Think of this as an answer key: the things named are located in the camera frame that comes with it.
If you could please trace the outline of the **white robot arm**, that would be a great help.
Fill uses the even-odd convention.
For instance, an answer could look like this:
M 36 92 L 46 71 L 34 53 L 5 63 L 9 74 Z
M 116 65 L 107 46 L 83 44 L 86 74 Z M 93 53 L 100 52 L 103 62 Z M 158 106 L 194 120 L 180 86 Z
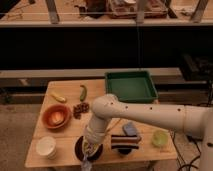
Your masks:
M 201 138 L 199 171 L 213 171 L 213 107 L 119 102 L 113 94 L 96 98 L 84 137 L 91 145 L 103 142 L 112 118 L 124 118 Z

